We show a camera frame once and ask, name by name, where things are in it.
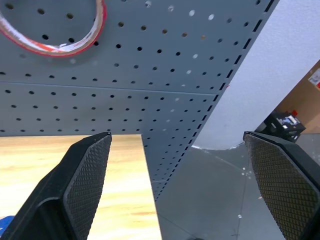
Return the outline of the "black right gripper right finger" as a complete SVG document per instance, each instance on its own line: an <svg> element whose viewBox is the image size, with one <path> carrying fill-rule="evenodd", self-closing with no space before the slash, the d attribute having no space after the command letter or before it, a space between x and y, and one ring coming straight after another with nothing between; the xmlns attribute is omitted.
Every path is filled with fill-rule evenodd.
<svg viewBox="0 0 320 240"><path fill-rule="evenodd" d="M261 196L285 240L320 240L320 165L300 146L246 131Z"/></svg>

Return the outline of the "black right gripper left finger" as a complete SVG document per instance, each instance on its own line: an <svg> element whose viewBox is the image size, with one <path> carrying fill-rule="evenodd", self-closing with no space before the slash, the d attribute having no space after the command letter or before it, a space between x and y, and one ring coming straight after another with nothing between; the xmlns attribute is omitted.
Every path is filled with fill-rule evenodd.
<svg viewBox="0 0 320 240"><path fill-rule="evenodd" d="M112 142L101 132L72 144L31 192L0 240L87 240Z"/></svg>

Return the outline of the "grey perforated pegboard panel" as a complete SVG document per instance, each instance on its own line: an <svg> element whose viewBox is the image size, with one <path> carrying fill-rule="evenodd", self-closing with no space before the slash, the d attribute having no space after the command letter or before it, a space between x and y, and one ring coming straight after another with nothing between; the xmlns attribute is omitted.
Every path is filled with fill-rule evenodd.
<svg viewBox="0 0 320 240"><path fill-rule="evenodd" d="M278 2L104 0L99 38L64 58L0 32L0 137L139 134L158 199Z"/></svg>

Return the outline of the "black box with white label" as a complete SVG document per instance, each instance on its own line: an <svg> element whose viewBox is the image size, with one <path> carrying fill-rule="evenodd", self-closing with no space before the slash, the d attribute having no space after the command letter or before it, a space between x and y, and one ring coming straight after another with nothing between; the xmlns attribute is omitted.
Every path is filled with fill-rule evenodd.
<svg viewBox="0 0 320 240"><path fill-rule="evenodd" d="M265 128L261 133L275 136L295 143L305 126L292 114L272 112L264 121Z"/></svg>

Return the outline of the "blue object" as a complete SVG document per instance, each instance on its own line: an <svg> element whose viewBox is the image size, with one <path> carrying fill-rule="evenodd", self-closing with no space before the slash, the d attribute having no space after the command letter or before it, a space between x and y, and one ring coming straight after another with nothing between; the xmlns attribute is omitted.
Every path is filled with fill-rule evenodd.
<svg viewBox="0 0 320 240"><path fill-rule="evenodd" d="M10 225L14 217L15 217L14 215L9 215L9 216L0 218L0 237L6 231L7 227Z"/></svg>

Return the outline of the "brown cardboard box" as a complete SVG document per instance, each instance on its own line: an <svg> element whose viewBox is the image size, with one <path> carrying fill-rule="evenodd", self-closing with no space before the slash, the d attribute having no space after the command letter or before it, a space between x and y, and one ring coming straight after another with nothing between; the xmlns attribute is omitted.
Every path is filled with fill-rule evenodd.
<svg viewBox="0 0 320 240"><path fill-rule="evenodd" d="M303 134L320 134L320 60L275 110L297 117L305 127Z"/></svg>

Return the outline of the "red tape roll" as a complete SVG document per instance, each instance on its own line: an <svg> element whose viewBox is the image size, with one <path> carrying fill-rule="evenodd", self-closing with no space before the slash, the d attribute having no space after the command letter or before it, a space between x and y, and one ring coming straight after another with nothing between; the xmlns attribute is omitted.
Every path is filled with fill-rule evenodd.
<svg viewBox="0 0 320 240"><path fill-rule="evenodd" d="M81 40L72 44L62 43L49 45L37 42L16 30L0 11L0 32L21 48L32 53L54 58L67 58L78 55L90 48L102 33L106 18L107 6L104 0L95 0L96 16L90 31Z"/></svg>

